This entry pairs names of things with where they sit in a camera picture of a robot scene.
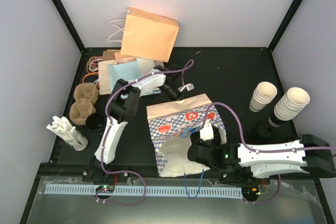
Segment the blue checkered paper bag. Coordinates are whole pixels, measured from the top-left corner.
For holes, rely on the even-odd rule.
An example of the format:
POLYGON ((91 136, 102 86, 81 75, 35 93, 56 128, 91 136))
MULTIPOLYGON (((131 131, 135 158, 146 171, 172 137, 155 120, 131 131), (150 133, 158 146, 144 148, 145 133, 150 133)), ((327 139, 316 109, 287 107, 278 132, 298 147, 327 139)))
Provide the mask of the blue checkered paper bag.
POLYGON ((160 177, 180 177, 210 170, 203 164, 189 161, 187 151, 191 146, 191 134, 200 132, 206 123, 218 129, 222 143, 226 143, 226 130, 216 108, 211 107, 205 113, 211 103, 203 93, 146 107, 160 177))

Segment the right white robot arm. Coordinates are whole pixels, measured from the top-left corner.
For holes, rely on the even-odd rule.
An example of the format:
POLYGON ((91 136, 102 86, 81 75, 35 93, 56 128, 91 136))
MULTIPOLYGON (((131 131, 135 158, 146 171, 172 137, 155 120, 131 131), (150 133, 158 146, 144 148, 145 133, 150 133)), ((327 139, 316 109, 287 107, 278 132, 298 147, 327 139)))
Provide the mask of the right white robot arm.
POLYGON ((313 178, 335 177, 335 155, 326 141, 305 134, 301 139, 287 143, 248 145, 238 116, 226 104, 225 107, 236 119, 240 143, 222 143, 219 128, 205 123, 191 132, 191 146, 187 158, 212 170, 233 173, 245 183, 265 179, 273 175, 304 174, 313 178))

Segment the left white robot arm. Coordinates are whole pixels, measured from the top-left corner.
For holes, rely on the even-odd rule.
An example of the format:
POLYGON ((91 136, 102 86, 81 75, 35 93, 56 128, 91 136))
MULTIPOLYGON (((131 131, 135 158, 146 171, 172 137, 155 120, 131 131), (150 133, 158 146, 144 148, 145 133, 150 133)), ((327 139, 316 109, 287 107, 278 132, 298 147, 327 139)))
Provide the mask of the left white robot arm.
POLYGON ((184 72, 191 68, 194 60, 189 60, 184 68, 169 70, 157 65, 149 73, 131 81, 117 80, 105 107, 107 116, 106 127, 101 143, 95 152, 96 160, 101 164, 94 169, 94 175, 102 182, 108 181, 113 174, 111 166, 123 130, 132 120, 138 110, 140 97, 146 93, 159 89, 171 101, 183 99, 183 94, 194 89, 191 83, 182 81, 181 87, 176 87, 174 82, 178 77, 184 79, 184 72))

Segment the white paper bag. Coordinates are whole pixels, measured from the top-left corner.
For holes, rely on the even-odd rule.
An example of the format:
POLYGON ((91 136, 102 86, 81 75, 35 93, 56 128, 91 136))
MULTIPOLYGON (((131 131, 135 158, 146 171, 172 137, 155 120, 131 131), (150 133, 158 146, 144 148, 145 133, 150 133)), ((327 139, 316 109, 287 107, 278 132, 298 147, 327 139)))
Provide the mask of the white paper bag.
POLYGON ((137 63, 140 70, 140 76, 143 76, 152 71, 156 66, 156 62, 151 59, 137 58, 137 63))

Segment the light blue paper bag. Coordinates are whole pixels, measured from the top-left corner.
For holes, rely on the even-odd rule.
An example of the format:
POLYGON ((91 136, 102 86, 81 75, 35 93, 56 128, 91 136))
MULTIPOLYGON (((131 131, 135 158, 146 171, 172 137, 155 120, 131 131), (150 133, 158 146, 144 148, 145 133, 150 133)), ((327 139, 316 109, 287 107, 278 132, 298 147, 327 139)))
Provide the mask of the light blue paper bag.
POLYGON ((125 81, 131 81, 141 76, 140 68, 137 61, 130 61, 118 65, 109 65, 108 72, 109 72, 110 91, 113 90, 116 82, 119 79, 123 79, 125 81))

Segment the orange paper bag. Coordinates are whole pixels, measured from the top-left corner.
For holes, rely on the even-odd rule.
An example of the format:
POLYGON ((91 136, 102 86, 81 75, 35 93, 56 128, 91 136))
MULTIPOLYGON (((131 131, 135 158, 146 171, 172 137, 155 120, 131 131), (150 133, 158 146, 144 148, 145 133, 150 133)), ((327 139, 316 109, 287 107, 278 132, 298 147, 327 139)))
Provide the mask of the orange paper bag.
POLYGON ((123 32, 123 55, 168 62, 179 25, 176 20, 128 8, 123 32))

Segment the beige kraft paper bag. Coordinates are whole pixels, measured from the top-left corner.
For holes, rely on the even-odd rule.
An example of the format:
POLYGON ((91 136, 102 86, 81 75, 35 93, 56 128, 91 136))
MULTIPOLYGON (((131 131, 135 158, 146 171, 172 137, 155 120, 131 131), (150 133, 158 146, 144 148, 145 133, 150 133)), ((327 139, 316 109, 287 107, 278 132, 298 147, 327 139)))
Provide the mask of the beige kraft paper bag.
POLYGON ((125 57, 120 59, 113 59, 101 61, 98 63, 98 82, 99 94, 105 95, 110 93, 109 69, 110 65, 118 65, 130 61, 135 61, 136 57, 125 57))

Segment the brown flat paper bag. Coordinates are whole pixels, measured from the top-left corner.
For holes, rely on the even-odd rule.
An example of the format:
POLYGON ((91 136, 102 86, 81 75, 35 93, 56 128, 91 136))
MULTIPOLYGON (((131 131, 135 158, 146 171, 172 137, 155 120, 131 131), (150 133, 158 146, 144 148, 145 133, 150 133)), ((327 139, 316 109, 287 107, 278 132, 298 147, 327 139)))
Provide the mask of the brown flat paper bag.
POLYGON ((119 53, 120 50, 111 49, 111 50, 105 50, 105 51, 103 51, 102 61, 114 60, 116 58, 115 57, 115 53, 116 52, 119 53))

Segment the short stack paper cups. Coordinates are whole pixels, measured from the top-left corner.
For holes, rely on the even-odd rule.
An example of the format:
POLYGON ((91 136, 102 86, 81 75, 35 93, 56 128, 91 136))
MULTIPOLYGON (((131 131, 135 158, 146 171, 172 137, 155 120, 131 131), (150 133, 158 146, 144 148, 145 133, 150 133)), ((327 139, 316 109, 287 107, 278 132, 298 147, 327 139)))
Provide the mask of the short stack paper cups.
POLYGON ((249 103, 249 108, 253 112, 260 112, 277 95, 277 88, 274 84, 263 81, 260 82, 253 92, 249 103))

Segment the brown pulp cup carrier stack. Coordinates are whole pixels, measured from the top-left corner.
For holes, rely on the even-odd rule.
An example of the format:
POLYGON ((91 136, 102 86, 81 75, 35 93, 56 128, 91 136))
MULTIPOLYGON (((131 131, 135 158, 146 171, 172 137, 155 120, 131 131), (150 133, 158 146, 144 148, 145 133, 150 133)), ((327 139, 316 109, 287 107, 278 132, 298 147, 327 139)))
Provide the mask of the brown pulp cup carrier stack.
POLYGON ((86 119, 96 113, 94 105, 99 91, 93 83, 81 83, 76 86, 73 94, 75 103, 70 108, 69 118, 75 125, 85 125, 86 119))

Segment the tall stack paper cups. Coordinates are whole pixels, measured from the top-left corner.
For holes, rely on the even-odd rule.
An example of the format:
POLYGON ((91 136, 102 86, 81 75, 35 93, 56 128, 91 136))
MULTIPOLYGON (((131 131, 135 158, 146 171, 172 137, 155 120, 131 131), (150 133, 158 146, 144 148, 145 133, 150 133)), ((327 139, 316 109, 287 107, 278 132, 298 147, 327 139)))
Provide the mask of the tall stack paper cups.
POLYGON ((280 127, 298 115, 309 102, 310 95, 306 90, 298 87, 290 88, 275 105, 268 123, 272 127, 280 127))

